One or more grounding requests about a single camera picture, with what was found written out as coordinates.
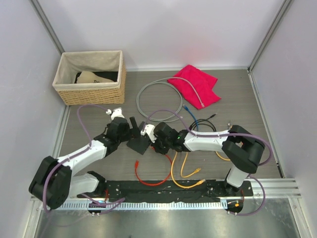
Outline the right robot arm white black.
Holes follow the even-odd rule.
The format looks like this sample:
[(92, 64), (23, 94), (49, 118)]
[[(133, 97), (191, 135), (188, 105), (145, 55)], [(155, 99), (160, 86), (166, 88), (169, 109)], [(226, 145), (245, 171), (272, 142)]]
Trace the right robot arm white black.
[(164, 122), (147, 132), (156, 152), (165, 154), (172, 149), (178, 153), (214, 151), (224, 153), (233, 166), (226, 175), (224, 191), (234, 196), (242, 189), (244, 179), (255, 174), (262, 158), (265, 144), (259, 137), (239, 125), (220, 132), (176, 131)]

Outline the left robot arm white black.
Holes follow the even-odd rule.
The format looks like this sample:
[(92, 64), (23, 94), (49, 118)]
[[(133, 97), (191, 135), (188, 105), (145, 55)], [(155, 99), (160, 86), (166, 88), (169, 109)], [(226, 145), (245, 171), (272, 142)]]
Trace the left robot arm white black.
[(81, 176), (78, 172), (116, 151), (120, 143), (139, 136), (142, 128), (134, 117), (129, 120), (115, 117), (88, 145), (59, 158), (45, 157), (29, 185), (29, 192), (50, 209), (59, 208), (69, 197), (102, 197), (106, 179), (94, 171)]

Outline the black network switch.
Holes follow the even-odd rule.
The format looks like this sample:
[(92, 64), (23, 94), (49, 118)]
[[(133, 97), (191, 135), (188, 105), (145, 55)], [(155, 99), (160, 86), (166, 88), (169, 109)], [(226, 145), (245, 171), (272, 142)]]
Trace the black network switch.
[(148, 135), (141, 135), (137, 138), (132, 138), (127, 142), (127, 146), (134, 150), (135, 152), (144, 155), (146, 150), (149, 148), (152, 141), (148, 137)]

